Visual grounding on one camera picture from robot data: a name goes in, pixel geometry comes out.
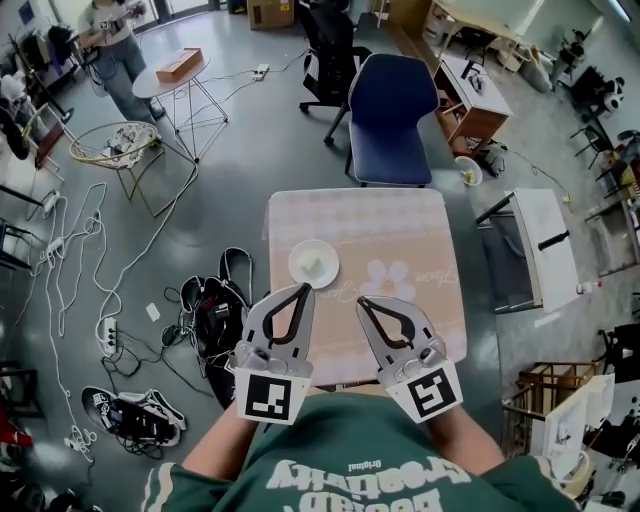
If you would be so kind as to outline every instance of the tissue box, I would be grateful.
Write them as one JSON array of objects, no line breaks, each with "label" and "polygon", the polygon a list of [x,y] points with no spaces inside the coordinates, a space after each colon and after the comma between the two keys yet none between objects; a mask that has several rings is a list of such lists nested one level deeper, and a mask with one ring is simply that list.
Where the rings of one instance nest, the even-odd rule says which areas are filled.
[{"label": "tissue box", "polygon": [[185,48],[176,58],[171,59],[156,71],[160,82],[177,82],[203,61],[200,48]]}]

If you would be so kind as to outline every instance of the white plate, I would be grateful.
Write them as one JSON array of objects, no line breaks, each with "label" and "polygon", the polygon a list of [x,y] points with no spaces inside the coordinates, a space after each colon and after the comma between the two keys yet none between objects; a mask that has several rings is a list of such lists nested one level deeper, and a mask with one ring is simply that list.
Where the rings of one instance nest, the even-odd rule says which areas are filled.
[{"label": "white plate", "polygon": [[329,286],[338,275],[340,260],[336,250],[323,240],[305,240],[289,255],[289,274],[296,283],[312,288]]}]

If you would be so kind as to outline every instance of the white sign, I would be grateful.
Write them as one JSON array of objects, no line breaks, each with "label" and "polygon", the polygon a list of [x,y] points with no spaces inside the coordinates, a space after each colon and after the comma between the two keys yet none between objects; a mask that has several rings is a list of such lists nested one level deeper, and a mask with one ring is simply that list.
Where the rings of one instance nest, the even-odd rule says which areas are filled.
[{"label": "white sign", "polygon": [[267,371],[235,369],[238,416],[264,423],[292,425],[311,379]]},{"label": "white sign", "polygon": [[387,388],[387,393],[416,423],[433,418],[462,403],[456,367],[450,360]]}]

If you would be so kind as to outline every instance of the person's arm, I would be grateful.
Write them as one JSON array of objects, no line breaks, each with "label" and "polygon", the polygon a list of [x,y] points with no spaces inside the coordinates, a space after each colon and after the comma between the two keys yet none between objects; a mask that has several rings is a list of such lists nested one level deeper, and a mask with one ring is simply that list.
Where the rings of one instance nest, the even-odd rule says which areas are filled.
[{"label": "person's arm", "polygon": [[238,418],[233,402],[185,459],[184,469],[200,475],[235,480],[249,451],[258,423]]},{"label": "person's arm", "polygon": [[496,442],[460,407],[427,422],[436,449],[465,471],[481,475],[504,462]]}]

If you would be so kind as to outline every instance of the blue chair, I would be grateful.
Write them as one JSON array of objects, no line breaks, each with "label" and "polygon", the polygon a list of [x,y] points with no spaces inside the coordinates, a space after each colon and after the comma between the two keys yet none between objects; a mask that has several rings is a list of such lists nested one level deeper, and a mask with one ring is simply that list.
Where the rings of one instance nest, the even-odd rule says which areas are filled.
[{"label": "blue chair", "polygon": [[427,65],[399,55],[373,54],[349,91],[351,148],[345,174],[367,183],[418,185],[431,171],[418,133],[418,121],[438,107]]}]

